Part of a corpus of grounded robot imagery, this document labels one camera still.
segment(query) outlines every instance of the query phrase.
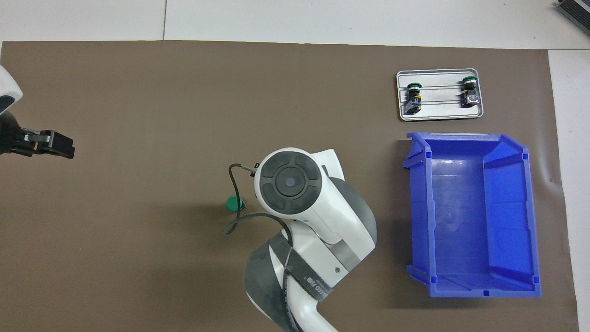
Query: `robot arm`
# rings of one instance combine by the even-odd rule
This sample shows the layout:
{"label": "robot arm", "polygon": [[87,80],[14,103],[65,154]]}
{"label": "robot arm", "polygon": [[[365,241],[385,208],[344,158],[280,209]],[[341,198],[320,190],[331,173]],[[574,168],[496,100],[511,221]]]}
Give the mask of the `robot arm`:
{"label": "robot arm", "polygon": [[55,131],[21,128],[7,109],[22,98],[22,91],[10,74],[0,66],[0,154],[25,156],[53,154],[74,158],[74,141]]}
{"label": "robot arm", "polygon": [[258,167],[254,187],[265,210],[294,219],[293,246],[282,231],[250,256],[248,297],[284,331],[336,331],[316,305],[375,248],[373,213],[344,181],[333,150],[275,151]]}

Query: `blue container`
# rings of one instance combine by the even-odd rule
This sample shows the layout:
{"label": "blue container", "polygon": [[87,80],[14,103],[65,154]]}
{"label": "blue container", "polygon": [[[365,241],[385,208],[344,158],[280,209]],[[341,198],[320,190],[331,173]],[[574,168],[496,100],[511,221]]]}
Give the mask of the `blue container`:
{"label": "blue container", "polygon": [[503,134],[408,137],[408,273],[432,297],[540,297],[528,148]]}

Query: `metal tray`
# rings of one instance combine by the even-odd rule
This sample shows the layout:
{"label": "metal tray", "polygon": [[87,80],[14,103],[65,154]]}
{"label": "metal tray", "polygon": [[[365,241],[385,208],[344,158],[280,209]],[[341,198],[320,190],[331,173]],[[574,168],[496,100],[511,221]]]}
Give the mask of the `metal tray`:
{"label": "metal tray", "polygon": [[[480,103],[470,108],[461,107],[462,79],[466,76],[478,77]],[[469,69],[430,69],[402,70],[396,75],[398,85],[399,117],[404,121],[472,119],[483,115],[481,81],[477,70]],[[422,109],[413,115],[404,114],[404,103],[408,84],[422,84]]]}

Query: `brown mat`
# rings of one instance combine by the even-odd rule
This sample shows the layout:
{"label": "brown mat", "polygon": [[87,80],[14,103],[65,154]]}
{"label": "brown mat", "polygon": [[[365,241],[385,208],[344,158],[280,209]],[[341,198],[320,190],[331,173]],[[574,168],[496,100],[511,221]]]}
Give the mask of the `brown mat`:
{"label": "brown mat", "polygon": [[[221,234],[227,166],[334,148],[378,246],[319,305],[340,331],[578,329],[548,56],[542,50],[221,42],[4,43],[21,126],[76,157],[0,156],[0,330],[278,331],[247,257],[279,227]],[[402,123],[399,70],[476,68],[480,119]],[[502,132],[530,148],[543,297],[431,298],[411,279],[407,132]],[[237,181],[248,212],[253,181]]]}

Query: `black ribbed object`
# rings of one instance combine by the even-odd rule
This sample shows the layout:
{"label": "black ribbed object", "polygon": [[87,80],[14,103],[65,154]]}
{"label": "black ribbed object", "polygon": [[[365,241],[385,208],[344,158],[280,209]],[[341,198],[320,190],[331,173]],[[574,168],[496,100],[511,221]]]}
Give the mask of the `black ribbed object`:
{"label": "black ribbed object", "polygon": [[590,35],[590,0],[559,0],[558,9]]}

